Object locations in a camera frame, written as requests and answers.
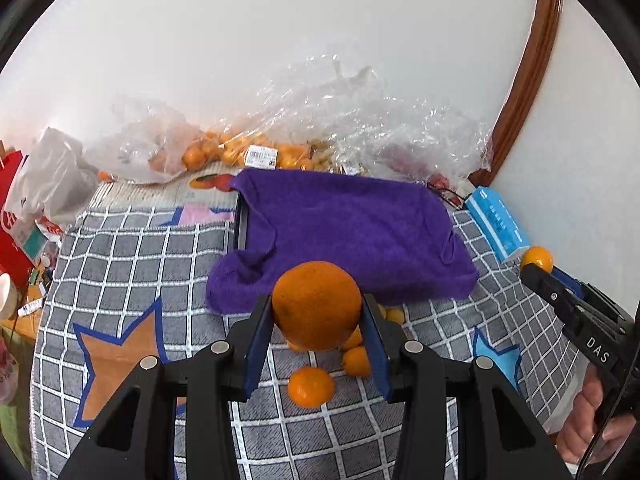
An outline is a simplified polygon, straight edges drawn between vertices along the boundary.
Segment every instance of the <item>purple towel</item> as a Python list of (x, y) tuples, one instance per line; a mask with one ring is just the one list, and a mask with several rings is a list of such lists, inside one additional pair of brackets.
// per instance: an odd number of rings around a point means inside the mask
[(216, 312), (249, 312), (286, 270), (324, 260), (383, 304), (466, 298), (478, 280), (432, 192), (417, 184), (313, 171), (243, 170), (231, 181), (249, 207), (246, 249), (212, 269)]

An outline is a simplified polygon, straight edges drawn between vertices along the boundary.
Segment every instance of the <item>blue box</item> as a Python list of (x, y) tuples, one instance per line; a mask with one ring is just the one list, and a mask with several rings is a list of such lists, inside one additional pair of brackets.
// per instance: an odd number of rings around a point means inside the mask
[(500, 263), (512, 262), (529, 249), (529, 239), (493, 189), (480, 186), (466, 200), (471, 213)]

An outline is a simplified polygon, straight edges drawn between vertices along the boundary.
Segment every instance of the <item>red packaging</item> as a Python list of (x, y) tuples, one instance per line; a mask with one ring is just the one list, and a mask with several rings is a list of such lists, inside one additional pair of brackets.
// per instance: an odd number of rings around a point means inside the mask
[[(4, 207), (11, 182), (20, 167), (21, 161), (22, 152), (9, 153), (2, 160), (4, 165), (4, 168), (0, 168), (0, 206), (2, 207)], [(29, 282), (33, 264), (7, 232), (11, 230), (11, 226), (15, 222), (15, 215), (2, 209), (0, 221), (2, 222), (2, 228), (0, 228), (0, 267), (9, 273), (12, 282), (18, 289), (24, 290)]]

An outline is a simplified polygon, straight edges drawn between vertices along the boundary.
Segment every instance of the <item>metal screw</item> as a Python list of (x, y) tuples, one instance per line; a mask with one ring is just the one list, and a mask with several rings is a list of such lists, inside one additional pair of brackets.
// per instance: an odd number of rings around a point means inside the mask
[(216, 341), (215, 343), (213, 343), (213, 345), (211, 345), (211, 351), (214, 354), (223, 354), (230, 348), (231, 346), (229, 346), (229, 343), (227, 343), (226, 341)]
[(142, 358), (140, 361), (140, 368), (143, 370), (151, 370), (154, 366), (158, 364), (158, 358), (155, 355), (148, 355)]
[(411, 354), (419, 354), (424, 349), (420, 341), (409, 340), (404, 343), (404, 349)]
[(494, 367), (494, 362), (483, 355), (476, 359), (476, 364), (478, 365), (478, 368), (482, 368), (482, 370), (490, 370)]

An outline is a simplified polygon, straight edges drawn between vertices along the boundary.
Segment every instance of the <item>wooden trim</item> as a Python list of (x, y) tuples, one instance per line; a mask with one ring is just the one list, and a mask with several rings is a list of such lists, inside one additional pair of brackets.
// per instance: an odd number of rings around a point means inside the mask
[(562, 0), (537, 0), (529, 39), (492, 133), (493, 157), (491, 171), (472, 173), (469, 180), (475, 186), (488, 186), (502, 167), (513, 143), (525, 123), (545, 76), (546, 66), (556, 41)]

